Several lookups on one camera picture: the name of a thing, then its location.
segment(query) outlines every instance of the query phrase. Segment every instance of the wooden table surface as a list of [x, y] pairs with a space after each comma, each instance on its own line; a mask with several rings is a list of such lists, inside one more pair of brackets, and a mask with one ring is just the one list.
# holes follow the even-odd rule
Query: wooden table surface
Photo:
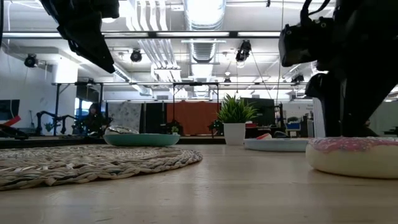
[[304, 153], [194, 148], [203, 161], [124, 180], [0, 192], [0, 223], [398, 223], [398, 181], [317, 172]]

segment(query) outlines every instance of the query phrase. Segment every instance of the green plant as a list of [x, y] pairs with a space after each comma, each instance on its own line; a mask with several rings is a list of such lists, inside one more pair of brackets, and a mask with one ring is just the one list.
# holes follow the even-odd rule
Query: green plant
[[172, 133], [178, 133], [178, 127], [172, 126]]
[[50, 132], [52, 130], [52, 128], [54, 127], [52, 123], [45, 123], [44, 124], [45, 129]]
[[238, 100], [235, 96], [231, 97], [227, 94], [221, 111], [217, 115], [223, 123], [245, 123], [255, 118], [256, 112], [257, 110], [250, 103], [245, 104], [244, 100]]

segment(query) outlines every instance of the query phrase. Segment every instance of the white plate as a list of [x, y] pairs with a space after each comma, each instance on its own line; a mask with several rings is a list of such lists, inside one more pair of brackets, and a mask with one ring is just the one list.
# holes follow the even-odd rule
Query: white plate
[[308, 139], [245, 139], [244, 148], [269, 152], [305, 152]]

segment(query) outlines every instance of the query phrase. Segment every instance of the plate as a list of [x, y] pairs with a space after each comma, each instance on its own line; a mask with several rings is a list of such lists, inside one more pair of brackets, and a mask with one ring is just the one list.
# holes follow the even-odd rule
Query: plate
[[305, 152], [308, 139], [245, 139], [245, 149], [269, 152]]
[[180, 140], [174, 134], [106, 134], [106, 143], [112, 146], [172, 146]]

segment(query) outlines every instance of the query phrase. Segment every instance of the round woven mat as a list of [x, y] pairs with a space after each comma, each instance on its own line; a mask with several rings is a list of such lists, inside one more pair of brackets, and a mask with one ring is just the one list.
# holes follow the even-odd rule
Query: round woven mat
[[202, 160], [174, 147], [84, 145], [0, 151], [0, 190], [83, 184], [177, 169]]

